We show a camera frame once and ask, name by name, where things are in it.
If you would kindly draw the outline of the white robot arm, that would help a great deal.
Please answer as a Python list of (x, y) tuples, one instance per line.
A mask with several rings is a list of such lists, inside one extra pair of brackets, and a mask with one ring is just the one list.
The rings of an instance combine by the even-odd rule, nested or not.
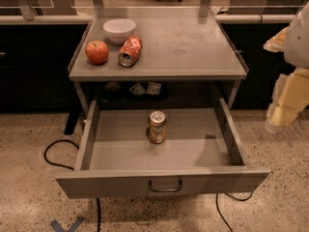
[(278, 133), (309, 105), (309, 3), (288, 27), (264, 44), (264, 49), (283, 52), (284, 60), (295, 67), (289, 75), (279, 75), (268, 107), (266, 129)]

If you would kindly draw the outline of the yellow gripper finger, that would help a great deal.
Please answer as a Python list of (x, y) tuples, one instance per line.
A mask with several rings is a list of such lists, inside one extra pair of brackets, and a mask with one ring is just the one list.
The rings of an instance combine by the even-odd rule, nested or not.
[(281, 132), (290, 126), (308, 105), (309, 70), (296, 68), (289, 75), (280, 74), (267, 111), (267, 131)]
[(264, 44), (264, 50), (269, 52), (283, 52), (286, 46), (288, 27), (279, 31), (271, 39), (267, 40)]

